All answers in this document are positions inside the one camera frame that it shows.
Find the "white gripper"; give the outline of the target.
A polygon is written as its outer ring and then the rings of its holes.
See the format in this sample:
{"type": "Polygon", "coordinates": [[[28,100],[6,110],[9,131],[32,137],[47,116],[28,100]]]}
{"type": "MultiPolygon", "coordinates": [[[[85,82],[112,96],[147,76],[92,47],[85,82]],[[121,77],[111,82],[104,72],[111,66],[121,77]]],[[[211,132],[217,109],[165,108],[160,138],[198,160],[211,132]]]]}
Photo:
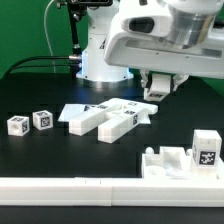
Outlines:
{"type": "Polygon", "coordinates": [[[224,79],[224,29],[212,29],[201,44],[178,49],[157,38],[124,31],[116,15],[106,39],[104,60],[109,65],[141,69],[143,88],[151,87],[149,71],[176,74],[174,91],[188,75],[224,79]]]}

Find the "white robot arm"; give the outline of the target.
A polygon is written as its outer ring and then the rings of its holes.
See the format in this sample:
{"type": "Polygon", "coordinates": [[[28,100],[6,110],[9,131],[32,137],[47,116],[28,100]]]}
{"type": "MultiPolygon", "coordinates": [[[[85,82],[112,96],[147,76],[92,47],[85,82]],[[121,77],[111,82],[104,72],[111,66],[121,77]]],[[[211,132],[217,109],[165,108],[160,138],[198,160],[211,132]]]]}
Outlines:
{"type": "Polygon", "coordinates": [[[115,0],[89,13],[83,77],[112,82],[126,68],[224,79],[224,27],[215,19],[224,0],[115,0]]]}

